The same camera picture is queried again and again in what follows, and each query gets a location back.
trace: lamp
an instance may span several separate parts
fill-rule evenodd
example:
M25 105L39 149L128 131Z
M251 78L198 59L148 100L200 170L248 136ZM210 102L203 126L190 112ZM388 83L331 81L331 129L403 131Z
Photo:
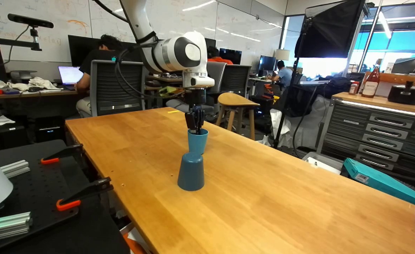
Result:
M289 50L287 49L276 49L273 52L273 57L277 60L287 60L289 59Z

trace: wooden table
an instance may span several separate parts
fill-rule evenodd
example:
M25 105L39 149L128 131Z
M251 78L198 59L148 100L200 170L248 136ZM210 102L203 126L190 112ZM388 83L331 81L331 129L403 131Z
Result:
M155 252L415 252L415 205L205 122L204 186L179 188L173 108L66 121Z

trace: window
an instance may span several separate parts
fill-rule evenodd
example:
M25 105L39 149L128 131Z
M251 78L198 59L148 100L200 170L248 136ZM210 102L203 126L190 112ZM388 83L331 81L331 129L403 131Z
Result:
M356 70L362 53L365 53L365 57L361 70L371 69L378 59L380 59L380 70L385 70L397 57L415 57L415 4L380 6L368 50L364 52L375 12L376 8L369 8L368 15L362 18L351 50L348 70ZM294 60L294 43L300 33L303 18L304 15L284 16L280 47L290 52L289 60L286 60L287 66ZM303 69L303 76L307 77L334 74L342 71L345 64L347 59L340 57L300 57L299 60L299 67Z
M362 19L349 57L351 69L359 63L364 53L375 11L376 8L371 8L368 16ZM380 6L361 70L369 70L378 59L380 59L380 70L385 70L397 57L415 57L415 4Z

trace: man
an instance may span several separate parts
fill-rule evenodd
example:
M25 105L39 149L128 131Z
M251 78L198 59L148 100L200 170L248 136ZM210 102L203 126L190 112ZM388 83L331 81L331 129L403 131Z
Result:
M101 35L98 39L98 47L91 50L80 64L80 71L83 76L76 83L77 93L88 93L90 88L90 73L91 73L91 60L93 59L111 59L115 57L117 50L121 47L121 40L109 35ZM91 115L90 97L83 97L76 102L78 115L88 116Z
M276 67L277 67L277 74L275 76L276 77L275 83L282 90L283 85L290 84L292 70L283 64L283 60L277 60Z
M224 59L218 54L218 49L215 46L207 46L207 61L224 61L227 64L232 64L232 60Z

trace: whiteboard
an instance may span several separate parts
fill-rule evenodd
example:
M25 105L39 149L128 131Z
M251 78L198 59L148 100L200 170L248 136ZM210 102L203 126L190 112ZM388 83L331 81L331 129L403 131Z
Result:
M118 15L124 15L118 11L118 0L101 1ZM217 47L242 50L242 64L253 64L259 54L272 54L279 43L280 26L214 0L148 0L145 8L159 37L198 30L205 37L215 39ZM13 39L25 23L8 21L8 12L53 22L52 29L37 28L42 50L13 46L11 59L70 61L67 33L93 37L109 33L121 40L135 42L126 22L105 12L91 0L0 0L0 37ZM28 30L19 39L32 40ZM9 46L4 45L1 49L6 59Z
M102 0L109 9L119 9L118 0ZM214 26L217 1L207 0L148 0L145 4L150 26L162 39L181 35L186 30L198 30L204 33L204 26ZM93 36L109 33L121 40L135 42L131 28L126 22L109 15L94 1L90 1L90 15Z
M280 37L280 21L262 21L225 4L217 6L217 47L241 50L241 64L253 64L259 54L272 56Z
M67 33L91 35L87 0L0 0L0 37L13 39L26 26L9 21L9 12L53 22L52 29L37 26L36 40L42 50L13 46L11 59L69 61ZM19 40L32 40L32 36L26 30ZM1 45L4 59L8 57L8 49Z

